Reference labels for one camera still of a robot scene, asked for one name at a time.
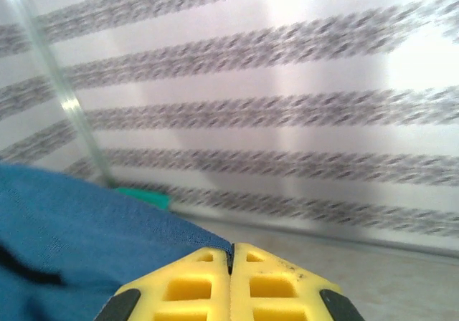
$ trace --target blue cloth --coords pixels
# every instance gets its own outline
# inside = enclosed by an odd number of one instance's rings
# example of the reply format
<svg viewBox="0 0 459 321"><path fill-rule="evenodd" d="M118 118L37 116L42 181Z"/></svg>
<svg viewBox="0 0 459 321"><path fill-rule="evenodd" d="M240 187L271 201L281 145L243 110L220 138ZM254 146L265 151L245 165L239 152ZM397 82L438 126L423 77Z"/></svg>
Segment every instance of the blue cloth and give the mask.
<svg viewBox="0 0 459 321"><path fill-rule="evenodd" d="M92 320L122 285L228 241L131 197L58 173L0 164L0 320Z"/></svg>

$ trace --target gray floor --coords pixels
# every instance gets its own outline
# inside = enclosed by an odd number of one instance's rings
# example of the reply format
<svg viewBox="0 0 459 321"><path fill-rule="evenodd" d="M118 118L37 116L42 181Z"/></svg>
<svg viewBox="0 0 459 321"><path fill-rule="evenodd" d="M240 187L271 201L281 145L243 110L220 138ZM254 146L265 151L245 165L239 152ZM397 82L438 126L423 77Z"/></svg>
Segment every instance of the gray floor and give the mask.
<svg viewBox="0 0 459 321"><path fill-rule="evenodd" d="M459 320L459 261L192 219L341 286L366 321Z"/></svg>

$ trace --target teal object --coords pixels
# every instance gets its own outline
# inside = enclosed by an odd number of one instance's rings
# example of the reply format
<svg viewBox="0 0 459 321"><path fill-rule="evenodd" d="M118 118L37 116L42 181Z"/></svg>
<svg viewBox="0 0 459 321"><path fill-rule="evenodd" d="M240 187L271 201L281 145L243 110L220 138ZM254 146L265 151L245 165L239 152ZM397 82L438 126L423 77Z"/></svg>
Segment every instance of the teal object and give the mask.
<svg viewBox="0 0 459 321"><path fill-rule="evenodd" d="M161 210L167 210L169 203L171 202L171 197L158 192L149 192L128 187L117 187L115 190L140 201L145 201L146 203L153 204Z"/></svg>

